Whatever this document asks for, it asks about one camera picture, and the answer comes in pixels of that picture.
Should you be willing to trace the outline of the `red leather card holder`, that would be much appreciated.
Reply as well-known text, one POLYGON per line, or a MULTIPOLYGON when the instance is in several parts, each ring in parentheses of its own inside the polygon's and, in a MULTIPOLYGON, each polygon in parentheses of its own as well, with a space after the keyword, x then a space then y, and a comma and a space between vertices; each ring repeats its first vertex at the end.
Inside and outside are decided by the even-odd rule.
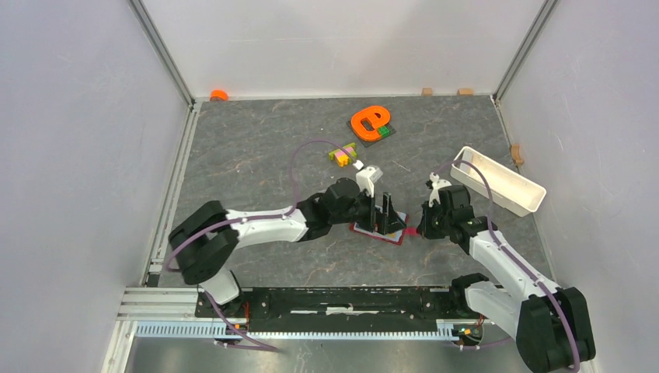
POLYGON ((393 205, 383 209, 374 207, 356 212, 351 216, 350 230, 369 238, 401 246, 409 234, 408 214, 396 210, 393 205))

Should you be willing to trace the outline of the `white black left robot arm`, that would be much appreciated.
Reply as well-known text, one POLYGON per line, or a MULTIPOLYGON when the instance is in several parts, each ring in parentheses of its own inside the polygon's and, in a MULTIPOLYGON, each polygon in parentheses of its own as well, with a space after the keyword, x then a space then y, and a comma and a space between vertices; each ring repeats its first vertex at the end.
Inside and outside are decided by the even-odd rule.
POLYGON ((166 269, 180 273, 187 285, 220 288, 214 306, 225 316, 235 316, 243 309, 244 296, 224 265, 237 249, 269 242, 311 241, 343 224, 377 238, 398 239, 407 227, 407 216, 394 208, 389 193, 384 193, 378 204, 348 178, 279 210, 237 211, 211 200, 169 233, 173 251, 166 269))

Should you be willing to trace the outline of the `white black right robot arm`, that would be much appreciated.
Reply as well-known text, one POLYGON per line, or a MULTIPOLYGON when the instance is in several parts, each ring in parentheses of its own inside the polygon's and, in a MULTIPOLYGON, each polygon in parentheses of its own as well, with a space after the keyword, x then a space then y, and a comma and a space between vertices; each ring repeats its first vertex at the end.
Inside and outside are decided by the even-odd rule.
POLYGON ((515 341, 533 372, 576 367, 596 356, 588 304, 577 288, 562 288, 532 268, 497 226, 474 213, 468 189, 428 180, 417 233, 448 238, 494 276, 476 273, 453 280, 448 304, 459 317, 474 312, 495 322, 515 341))

